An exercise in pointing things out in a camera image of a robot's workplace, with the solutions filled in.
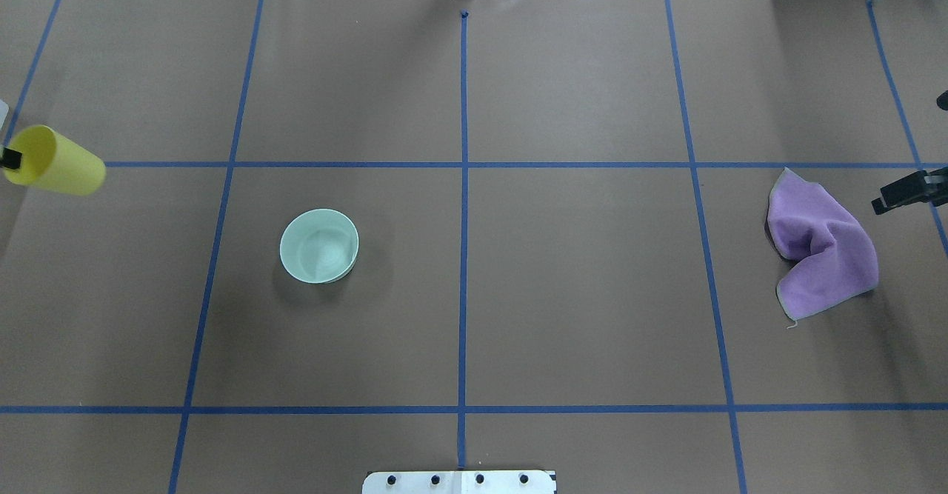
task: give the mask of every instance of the metal bracket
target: metal bracket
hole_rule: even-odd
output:
[[[370,473],[362,494],[556,494],[556,473],[546,470]]]

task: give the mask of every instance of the white surface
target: white surface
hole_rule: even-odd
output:
[[[529,478],[519,481],[521,474]],[[424,493],[438,494],[555,494],[556,481],[542,470],[430,471],[429,473],[373,473],[362,483],[362,494]],[[437,475],[440,483],[431,484]],[[483,475],[484,483],[477,483]],[[389,476],[395,484],[389,484]]]
[[[10,112],[10,106],[7,105],[7,102],[0,99],[0,127],[3,127],[4,123],[7,123],[7,113]]]

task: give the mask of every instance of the blue tape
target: blue tape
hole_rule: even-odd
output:
[[[921,163],[937,169],[948,164]],[[106,161],[106,167],[227,167],[227,161]],[[238,169],[915,169],[916,163],[780,161],[235,161]]]
[[[921,157],[918,155],[918,147],[915,146],[915,137],[912,136],[912,128],[908,125],[908,118],[905,116],[905,109],[901,103],[901,96],[898,95],[898,88],[895,85],[895,79],[892,78],[892,71],[888,66],[888,59],[886,57],[886,48],[883,46],[883,38],[879,34],[879,24],[876,22],[876,12],[873,8],[873,4],[876,0],[866,0],[866,11],[869,15],[869,25],[872,28],[872,36],[876,41],[876,50],[879,51],[879,61],[883,65],[883,72],[886,73],[886,80],[889,84],[889,91],[892,93],[892,100],[895,102],[895,108],[898,111],[898,120],[901,120],[901,129],[905,132],[905,140],[908,141],[908,147],[912,151],[912,158],[915,159],[915,166],[918,170],[927,167],[927,164],[922,164]],[[938,217],[938,211],[935,210],[933,204],[929,204],[929,208],[932,211],[932,218],[935,221],[935,230],[938,231],[938,240],[941,241],[941,249],[944,250],[946,256],[948,256],[948,236],[945,235],[944,225],[941,223],[941,218]]]
[[[774,403],[735,405],[738,413],[818,413],[836,410],[948,410],[948,403]]]
[[[0,414],[181,414],[183,407],[101,405],[7,405]]]
[[[311,414],[311,415],[373,415],[373,414],[456,414],[453,405],[351,406],[351,407],[191,407],[192,414]]]
[[[50,38],[50,31],[53,28],[53,21],[56,19],[56,13],[62,0],[55,0],[53,8],[50,9],[50,17],[47,18],[47,25],[43,28],[43,36],[40,36],[40,43],[36,46],[36,52],[33,54],[33,62],[30,62],[30,71],[27,72],[27,79],[23,82],[23,89],[20,89],[20,97],[16,100],[16,107],[10,115],[10,126],[7,127],[7,135],[4,136],[4,147],[10,145],[13,138],[13,132],[16,130],[16,123],[20,119],[20,112],[23,110],[23,103],[27,101],[27,94],[30,92],[30,85],[33,84],[33,76],[36,73],[36,67],[40,64],[40,56],[43,56],[43,49],[47,47],[47,39]]]
[[[711,244],[708,242],[707,222],[704,220],[704,202],[701,200],[701,183],[698,180],[698,167],[695,160],[695,148],[691,137],[691,121],[688,117],[687,99],[684,95],[684,80],[681,77],[681,59],[678,56],[678,39],[675,36],[675,19],[672,14],[671,0],[664,0],[668,22],[668,38],[671,42],[671,56],[675,65],[675,81],[678,85],[678,105],[681,107],[681,123],[684,126],[684,140],[688,149],[688,161],[691,163],[691,187],[695,194],[695,207],[698,211],[698,229],[701,231],[701,249],[704,251],[704,270],[708,278],[708,294],[711,298],[711,311],[714,315],[715,335],[718,339],[718,359],[721,360],[721,376],[724,379],[724,396],[727,399],[728,419],[731,423],[731,443],[734,447],[734,462],[738,473],[738,487],[741,494],[747,493],[747,481],[744,476],[744,451],[741,450],[741,434],[738,432],[738,416],[734,410],[734,390],[731,387],[731,370],[727,360],[727,345],[724,341],[724,325],[721,324],[721,308],[718,306],[718,286],[715,284],[714,264],[711,261]]]
[[[181,424],[178,428],[178,438],[175,447],[175,460],[172,461],[172,473],[168,484],[168,494],[175,494],[177,478],[181,470],[181,458],[184,454],[184,444],[187,437],[187,419],[190,415],[190,404],[194,397],[194,383],[197,380],[197,367],[201,359],[201,347],[204,344],[204,328],[207,325],[207,309],[210,307],[210,293],[213,291],[214,275],[217,271],[217,255],[220,252],[221,237],[224,233],[224,218],[227,217],[227,200],[230,199],[230,183],[233,180],[234,162],[237,160],[237,147],[240,145],[240,132],[244,123],[244,106],[247,103],[247,90],[250,89],[250,75],[253,72],[253,58],[257,48],[257,35],[260,33],[260,21],[264,12],[264,0],[257,0],[257,13],[253,21],[253,33],[250,36],[250,49],[247,51],[247,66],[244,68],[244,85],[241,87],[240,102],[237,106],[237,119],[234,122],[233,140],[230,141],[230,160],[227,162],[227,175],[224,177],[224,191],[221,193],[221,204],[217,211],[217,225],[214,228],[214,242],[210,249],[210,262],[207,265],[207,280],[204,282],[204,297],[201,301],[201,314],[197,321],[197,333],[194,336],[194,349],[190,358],[190,369],[187,373],[187,388],[184,397],[184,412],[181,413]]]
[[[191,415],[378,415],[457,414],[454,405],[343,406],[343,407],[189,407]],[[466,414],[687,414],[687,413],[819,413],[900,412],[900,410],[948,410],[945,402],[918,403],[751,403],[707,405],[468,405]],[[182,414],[185,407],[149,406],[0,406],[0,414]]]
[[[470,189],[467,149],[467,17],[461,11],[461,265],[458,315],[458,468],[467,466],[467,194]]]
[[[886,73],[886,80],[889,84],[889,89],[892,92],[892,99],[895,100],[895,108],[898,111],[898,119],[901,120],[901,129],[905,132],[905,138],[908,139],[908,147],[912,151],[912,158],[915,159],[915,164],[921,164],[921,157],[918,156],[918,148],[915,147],[915,139],[912,136],[912,130],[908,127],[908,118],[905,117],[905,109],[901,105],[901,97],[898,96],[898,89],[895,86],[895,79],[892,79],[892,71],[888,67],[888,59],[886,58],[886,49],[883,48],[883,39],[879,35],[879,25],[876,24],[876,13],[872,8],[873,2],[876,0],[866,0],[866,9],[869,14],[869,25],[872,28],[872,36],[876,41],[876,50],[879,51],[879,61],[883,65],[883,72]]]

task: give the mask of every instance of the table surface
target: table surface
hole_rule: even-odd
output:
[[[948,490],[948,207],[870,206],[948,164],[918,66],[948,0],[0,10],[0,136],[108,166],[88,198],[0,186],[0,490]],[[881,268],[792,330],[785,166]],[[278,260],[317,207],[360,233],[336,284]]]

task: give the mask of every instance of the blue tape line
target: blue tape line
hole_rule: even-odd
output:
[[[901,96],[898,95],[898,88],[895,85],[895,79],[892,78],[892,71],[888,66],[886,58],[886,48],[883,46],[883,38],[879,34],[879,24],[876,22],[876,12],[873,4],[876,0],[866,0],[866,11],[869,15],[869,25],[872,27],[872,36],[876,41],[876,49],[879,51],[879,61],[883,65],[883,72],[886,73],[886,80],[889,84],[889,91],[892,93],[892,100],[895,102],[895,108],[898,111],[898,119],[901,120],[901,129],[905,132],[905,140],[908,141],[908,147],[912,151],[912,158],[915,159],[915,166],[918,170],[927,167],[922,164],[921,157],[918,155],[918,147],[915,146],[915,137],[912,136],[912,128],[908,125],[908,118],[905,116],[905,109],[901,103]],[[932,211],[932,218],[935,221],[935,230],[938,231],[938,240],[941,241],[941,249],[948,256],[948,236],[945,235],[944,225],[941,223],[941,217],[938,217],[938,211],[933,204],[929,204]]]
[[[189,407],[189,415],[378,415],[457,414],[454,405],[341,406],[341,407]],[[819,413],[900,412],[900,410],[948,410],[945,402],[918,403],[751,403],[707,405],[468,405],[466,414],[683,414],[683,413]],[[149,406],[0,406],[0,414],[182,414],[185,407]]]
[[[460,169],[463,163],[439,161],[237,161],[239,169]]]
[[[650,161],[498,161],[471,162],[472,169],[686,169],[686,162],[650,162]]]
[[[937,169],[948,164],[921,163]],[[227,167],[227,161],[106,161],[106,167]],[[916,163],[771,161],[236,161],[238,169],[915,169]]]
[[[470,189],[467,150],[467,17],[461,11],[461,262],[458,278],[458,468],[467,466],[467,194]]]
[[[168,494],[175,494],[177,491],[177,478],[181,472],[181,458],[184,456],[184,439],[187,434],[187,421],[190,420],[190,414],[187,410],[181,413],[181,423],[178,425],[178,437],[175,444],[175,460],[172,461],[172,474],[168,480]]]
[[[701,231],[701,249],[704,251],[704,270],[708,278],[708,294],[711,297],[711,311],[714,315],[715,335],[718,338],[718,358],[721,360],[721,376],[724,379],[724,396],[727,399],[728,419],[731,423],[731,443],[734,446],[734,462],[738,473],[738,487],[741,494],[747,494],[747,481],[744,476],[744,451],[741,450],[741,434],[738,432],[738,414],[734,410],[734,390],[731,386],[731,370],[727,360],[727,345],[724,341],[724,325],[721,324],[721,308],[718,306],[718,286],[715,284],[714,264],[711,261],[711,244],[708,241],[707,223],[704,220],[704,202],[701,200],[701,183],[698,180],[698,167],[695,162],[695,148],[691,136],[691,120],[688,117],[687,99],[684,95],[684,80],[681,77],[681,59],[678,56],[678,39],[675,36],[675,19],[672,14],[671,0],[664,0],[664,10],[668,22],[668,38],[671,42],[671,56],[675,65],[675,81],[678,85],[678,105],[681,107],[681,123],[684,126],[684,140],[688,149],[688,161],[691,163],[691,187],[695,194],[695,207],[698,211],[698,229]]]
[[[233,180],[234,164],[237,160],[237,147],[240,145],[241,127],[244,125],[244,106],[247,103],[247,90],[250,89],[250,75],[253,72],[253,58],[257,48],[257,35],[260,33],[260,21],[264,12],[264,0],[257,0],[257,13],[253,21],[253,33],[250,36],[250,49],[247,51],[247,66],[244,69],[244,85],[241,87],[240,102],[237,106],[237,119],[234,122],[233,140],[230,141],[230,160],[227,161],[227,175],[224,177],[224,191],[221,193],[221,204],[217,211],[217,225],[214,228],[214,242],[210,249],[210,263],[207,265],[207,280],[204,282],[204,297],[201,301],[201,314],[197,321],[197,333],[194,336],[194,349],[190,358],[190,369],[187,373],[187,389],[184,397],[184,412],[181,413],[181,424],[178,429],[175,460],[172,463],[172,473],[168,484],[168,494],[175,494],[177,478],[181,470],[181,457],[184,454],[184,444],[187,437],[187,417],[190,414],[190,404],[194,396],[194,383],[197,380],[197,367],[201,359],[201,347],[204,344],[204,328],[207,325],[207,309],[210,307],[210,293],[213,291],[214,275],[217,271],[217,255],[220,252],[221,236],[224,233],[224,218],[227,216],[227,200],[230,199],[230,183]]]
[[[7,405],[0,414],[181,414],[183,407],[140,407],[101,405]]]
[[[43,36],[40,36],[40,43],[36,46],[36,53],[33,54],[33,62],[30,62],[30,71],[27,72],[27,79],[23,82],[23,89],[20,89],[20,97],[16,100],[16,107],[10,115],[10,126],[7,127],[7,135],[4,136],[4,147],[10,145],[13,138],[13,132],[16,129],[16,123],[20,119],[20,112],[23,110],[23,103],[27,101],[27,93],[30,92],[30,85],[33,84],[33,76],[36,73],[36,67],[40,64],[40,56],[43,56],[43,49],[47,47],[47,39],[50,38],[50,31],[53,28],[53,21],[56,19],[56,13],[62,0],[53,2],[53,8],[50,11],[50,17],[47,18],[47,25],[43,28]]]
[[[456,414],[453,405],[351,406],[351,407],[191,407],[192,414]]]
[[[470,405],[468,414],[727,413],[726,405]]]
[[[738,413],[818,413],[834,410],[948,410],[948,403],[783,403],[737,405]]]
[[[918,156],[918,148],[915,147],[915,139],[912,136],[912,130],[908,127],[908,118],[905,117],[905,109],[901,105],[901,97],[898,96],[898,89],[895,86],[895,79],[892,79],[892,71],[888,67],[888,59],[886,59],[886,49],[883,48],[883,39],[879,35],[879,25],[876,24],[876,13],[872,8],[873,2],[876,0],[866,0],[866,9],[869,13],[869,25],[872,27],[872,36],[876,39],[876,50],[879,51],[879,61],[883,65],[883,72],[886,73],[886,80],[889,84],[889,89],[892,92],[892,99],[895,100],[895,108],[898,111],[898,119],[901,120],[901,129],[905,132],[905,138],[908,139],[908,147],[912,151],[912,158],[915,159],[915,164],[921,164],[921,157]]]
[[[106,161],[110,169],[223,169],[227,161]]]

